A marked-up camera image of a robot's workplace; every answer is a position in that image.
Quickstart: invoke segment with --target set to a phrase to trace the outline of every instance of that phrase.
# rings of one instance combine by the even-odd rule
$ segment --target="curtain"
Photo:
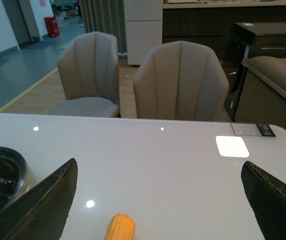
[[[86,33],[102,32],[117,38],[118,52],[126,53],[123,0],[80,0]]]

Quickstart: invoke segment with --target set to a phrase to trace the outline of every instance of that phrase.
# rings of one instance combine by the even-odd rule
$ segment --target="corn cob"
[[[118,213],[109,222],[104,240],[132,240],[135,223],[126,214]]]

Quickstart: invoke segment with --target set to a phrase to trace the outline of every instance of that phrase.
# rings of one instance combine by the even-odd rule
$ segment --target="chair backrest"
[[[228,81],[211,48],[175,41],[148,52],[133,88],[137,118],[217,121]]]
[[[119,66],[115,36],[90,32],[77,36],[59,58],[66,99],[103,97],[119,105]]]

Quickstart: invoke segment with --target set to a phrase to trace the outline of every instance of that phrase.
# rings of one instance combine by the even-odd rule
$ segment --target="dark wooden cabinet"
[[[185,40],[211,47],[223,59],[234,23],[286,22],[286,6],[163,10],[163,43]]]

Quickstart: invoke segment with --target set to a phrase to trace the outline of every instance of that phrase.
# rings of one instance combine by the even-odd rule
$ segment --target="countertop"
[[[218,151],[217,136],[236,137],[226,122],[0,113],[0,146],[25,158],[26,184],[76,159],[61,240],[103,239],[116,213],[134,219],[135,240],[262,240],[240,174],[248,160],[286,183],[286,131],[271,128],[276,137],[242,135],[240,158]]]

